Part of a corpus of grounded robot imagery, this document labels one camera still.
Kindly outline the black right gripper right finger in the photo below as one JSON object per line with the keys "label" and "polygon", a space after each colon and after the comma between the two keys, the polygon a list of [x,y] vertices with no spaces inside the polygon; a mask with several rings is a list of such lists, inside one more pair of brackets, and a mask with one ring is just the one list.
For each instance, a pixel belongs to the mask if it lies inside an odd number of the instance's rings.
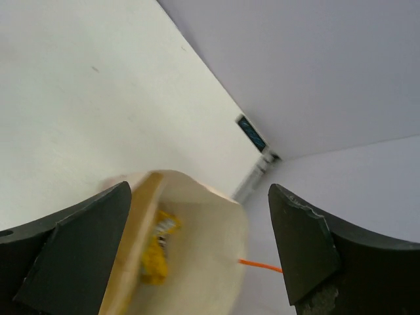
{"label": "black right gripper right finger", "polygon": [[331,215],[279,184],[268,202],[297,314],[418,314],[419,244]]}

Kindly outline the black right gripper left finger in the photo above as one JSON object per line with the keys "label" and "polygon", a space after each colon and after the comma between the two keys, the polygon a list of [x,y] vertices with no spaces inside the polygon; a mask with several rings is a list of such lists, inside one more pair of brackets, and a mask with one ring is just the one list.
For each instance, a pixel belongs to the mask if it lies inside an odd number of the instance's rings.
{"label": "black right gripper left finger", "polygon": [[1,313],[98,314],[130,206],[123,181],[1,231]]}

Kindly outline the yellow m&m's pack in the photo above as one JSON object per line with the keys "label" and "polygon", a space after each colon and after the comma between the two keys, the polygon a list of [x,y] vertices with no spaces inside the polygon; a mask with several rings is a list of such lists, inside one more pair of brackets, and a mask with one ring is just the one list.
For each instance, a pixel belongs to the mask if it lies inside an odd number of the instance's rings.
{"label": "yellow m&m's pack", "polygon": [[173,214],[159,210],[150,240],[141,258],[140,280],[148,285],[161,285],[168,275],[167,240],[181,227]]}

